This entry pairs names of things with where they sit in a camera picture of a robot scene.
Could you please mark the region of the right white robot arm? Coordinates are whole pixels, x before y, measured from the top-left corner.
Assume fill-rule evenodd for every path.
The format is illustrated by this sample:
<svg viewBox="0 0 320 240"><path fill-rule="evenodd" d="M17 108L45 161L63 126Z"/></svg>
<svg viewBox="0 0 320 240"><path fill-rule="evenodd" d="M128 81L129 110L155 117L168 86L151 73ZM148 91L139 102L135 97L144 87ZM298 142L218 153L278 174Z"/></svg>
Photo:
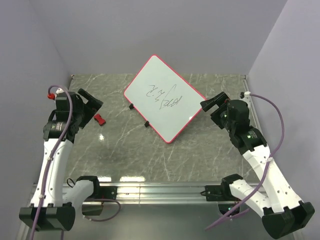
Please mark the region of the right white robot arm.
<svg viewBox="0 0 320 240"><path fill-rule="evenodd" d="M247 205L249 210L261 217L267 233L273 239L279 239L306 227L315 209L296 194L274 160L274 154L283 141L280 140L278 146L270 150L261 131L251 126L249 114L253 96L253 93L246 91L240 94L240 99L230 99L225 92L221 92L200 103L204 112L217 106L210 115L211 120L228 132L230 142L259 179L257 186L252 187L238 174L223 178L220 188L222 197L226 200L235 198L237 203L206 230L244 215L244 211L237 210Z"/></svg>

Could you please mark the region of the red and black eraser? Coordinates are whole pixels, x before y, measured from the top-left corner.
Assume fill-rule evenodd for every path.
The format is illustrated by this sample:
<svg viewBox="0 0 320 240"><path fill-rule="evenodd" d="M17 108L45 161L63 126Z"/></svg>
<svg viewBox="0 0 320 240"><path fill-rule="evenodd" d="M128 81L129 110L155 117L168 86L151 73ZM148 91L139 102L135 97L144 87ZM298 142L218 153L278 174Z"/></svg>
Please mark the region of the red and black eraser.
<svg viewBox="0 0 320 240"><path fill-rule="evenodd" d="M93 118L100 126L103 126L106 124L106 120L102 118L102 116L99 113L95 114Z"/></svg>

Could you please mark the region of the white board with pink frame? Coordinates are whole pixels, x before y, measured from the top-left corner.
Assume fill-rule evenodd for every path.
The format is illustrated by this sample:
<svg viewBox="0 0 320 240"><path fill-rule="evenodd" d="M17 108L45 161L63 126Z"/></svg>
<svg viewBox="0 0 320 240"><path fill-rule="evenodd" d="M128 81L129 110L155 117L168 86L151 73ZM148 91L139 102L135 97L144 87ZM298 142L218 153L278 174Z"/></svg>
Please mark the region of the white board with pink frame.
<svg viewBox="0 0 320 240"><path fill-rule="evenodd" d="M123 94L167 144L202 110L201 102L206 99L156 54Z"/></svg>

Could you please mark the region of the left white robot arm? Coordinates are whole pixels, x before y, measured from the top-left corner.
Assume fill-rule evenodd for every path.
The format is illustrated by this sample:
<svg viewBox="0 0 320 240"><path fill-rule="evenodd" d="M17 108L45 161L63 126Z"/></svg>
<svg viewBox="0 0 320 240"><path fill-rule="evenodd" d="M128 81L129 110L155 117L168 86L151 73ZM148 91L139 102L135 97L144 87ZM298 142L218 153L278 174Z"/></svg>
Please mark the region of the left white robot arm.
<svg viewBox="0 0 320 240"><path fill-rule="evenodd" d="M28 207L19 211L19 219L33 232L69 231L76 210L83 202L101 196L97 176L80 176L70 192L63 194L64 176L76 134L102 107L103 102L80 88L77 92L59 89L49 92L55 109L43 128L43 162L34 195Z"/></svg>

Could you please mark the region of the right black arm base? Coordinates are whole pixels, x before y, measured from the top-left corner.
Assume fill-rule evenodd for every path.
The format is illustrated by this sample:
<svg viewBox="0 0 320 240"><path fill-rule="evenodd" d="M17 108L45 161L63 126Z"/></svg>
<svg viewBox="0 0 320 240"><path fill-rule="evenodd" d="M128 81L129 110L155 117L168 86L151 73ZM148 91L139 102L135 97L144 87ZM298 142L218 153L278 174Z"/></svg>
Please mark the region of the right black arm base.
<svg viewBox="0 0 320 240"><path fill-rule="evenodd" d="M220 185L205 185L204 190L200 192L200 195L205 197L207 202L223 202L231 201Z"/></svg>

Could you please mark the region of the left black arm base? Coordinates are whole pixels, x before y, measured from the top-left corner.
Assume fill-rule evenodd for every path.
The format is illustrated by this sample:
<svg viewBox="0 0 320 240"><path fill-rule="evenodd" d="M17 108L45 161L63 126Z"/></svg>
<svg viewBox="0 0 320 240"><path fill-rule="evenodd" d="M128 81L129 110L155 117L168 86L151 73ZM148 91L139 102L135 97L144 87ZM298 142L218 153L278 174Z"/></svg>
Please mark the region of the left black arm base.
<svg viewBox="0 0 320 240"><path fill-rule="evenodd" d="M118 193L118 187L115 185L103 185L94 190L92 198L98 199L110 199L116 200Z"/></svg>

